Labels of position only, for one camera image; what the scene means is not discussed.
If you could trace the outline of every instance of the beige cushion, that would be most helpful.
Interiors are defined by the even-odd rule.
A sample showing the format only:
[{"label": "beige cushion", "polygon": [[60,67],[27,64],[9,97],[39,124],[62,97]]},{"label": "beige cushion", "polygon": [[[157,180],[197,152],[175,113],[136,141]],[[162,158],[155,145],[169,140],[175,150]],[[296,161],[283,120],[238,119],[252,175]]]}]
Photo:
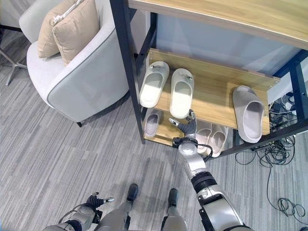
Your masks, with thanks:
[{"label": "beige cushion", "polygon": [[64,0],[54,7],[45,16],[38,36],[38,56],[39,58],[47,58],[59,52],[57,44],[54,41],[52,28],[53,18],[66,12],[76,0]]},{"label": "beige cushion", "polygon": [[53,29],[53,37],[65,64],[68,64],[100,30],[94,0],[84,0]]}]

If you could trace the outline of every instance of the white wall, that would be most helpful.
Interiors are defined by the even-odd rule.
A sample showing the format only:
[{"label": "white wall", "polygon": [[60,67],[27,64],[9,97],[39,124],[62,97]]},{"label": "white wall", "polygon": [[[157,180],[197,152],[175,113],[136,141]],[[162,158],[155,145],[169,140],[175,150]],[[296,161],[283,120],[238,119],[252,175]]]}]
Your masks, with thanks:
[{"label": "white wall", "polygon": [[[308,89],[308,58],[301,62],[303,77]],[[284,96],[286,93],[293,91],[290,73],[281,78],[281,81],[274,88],[268,90],[268,103],[274,102],[276,99]]]},{"label": "white wall", "polygon": [[159,15],[157,47],[222,64],[273,74],[299,49],[196,21]]}]

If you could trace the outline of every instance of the wooden tabletop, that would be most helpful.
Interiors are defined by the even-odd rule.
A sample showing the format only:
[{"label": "wooden tabletop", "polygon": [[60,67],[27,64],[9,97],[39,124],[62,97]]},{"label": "wooden tabletop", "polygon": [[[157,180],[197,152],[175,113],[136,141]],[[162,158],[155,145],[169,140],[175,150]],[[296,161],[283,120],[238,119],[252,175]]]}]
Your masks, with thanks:
[{"label": "wooden tabletop", "polygon": [[308,50],[308,0],[128,0],[128,5]]}]

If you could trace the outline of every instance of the wooden shelf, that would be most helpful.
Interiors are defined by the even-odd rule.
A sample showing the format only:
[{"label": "wooden shelf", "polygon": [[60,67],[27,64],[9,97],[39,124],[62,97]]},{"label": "wooden shelf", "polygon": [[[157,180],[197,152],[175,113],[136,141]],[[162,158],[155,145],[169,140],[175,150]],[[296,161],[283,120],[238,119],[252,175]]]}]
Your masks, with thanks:
[{"label": "wooden shelf", "polygon": [[128,0],[128,5],[308,50],[307,0]]},{"label": "wooden shelf", "polygon": [[[255,91],[257,96],[264,103],[265,116],[262,121],[262,134],[269,134],[269,109],[265,89],[268,89],[268,84],[273,86],[277,83],[279,81],[277,78],[151,49],[150,63],[158,60],[165,61],[169,64],[171,71],[155,108],[164,112],[169,112],[172,70],[180,67],[186,68],[194,75],[195,87],[192,109],[196,113],[198,119],[237,129],[232,92],[237,86],[247,85]],[[161,126],[165,128],[159,129],[157,137],[160,138],[171,137],[169,133],[177,130],[173,129],[168,121]]]},{"label": "wooden shelf", "polygon": [[[145,139],[154,141],[157,143],[163,143],[172,146],[173,137],[183,137],[184,134],[174,125],[169,122],[169,118],[173,116],[170,112],[164,111],[158,125],[157,133],[154,137],[149,138],[145,136]],[[179,122],[187,123],[184,119],[177,119]]]}]

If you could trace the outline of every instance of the robot leg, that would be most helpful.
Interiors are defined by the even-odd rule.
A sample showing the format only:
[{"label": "robot leg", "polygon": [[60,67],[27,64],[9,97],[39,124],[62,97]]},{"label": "robot leg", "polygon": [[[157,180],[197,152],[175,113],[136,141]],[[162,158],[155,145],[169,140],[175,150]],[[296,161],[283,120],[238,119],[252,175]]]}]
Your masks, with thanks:
[{"label": "robot leg", "polygon": [[111,211],[96,226],[94,231],[122,231],[127,230],[128,213],[132,209],[130,201],[125,201],[119,208]]},{"label": "robot leg", "polygon": [[167,217],[164,217],[162,231],[188,231],[186,222],[179,215],[176,207],[171,206],[168,209]]}]

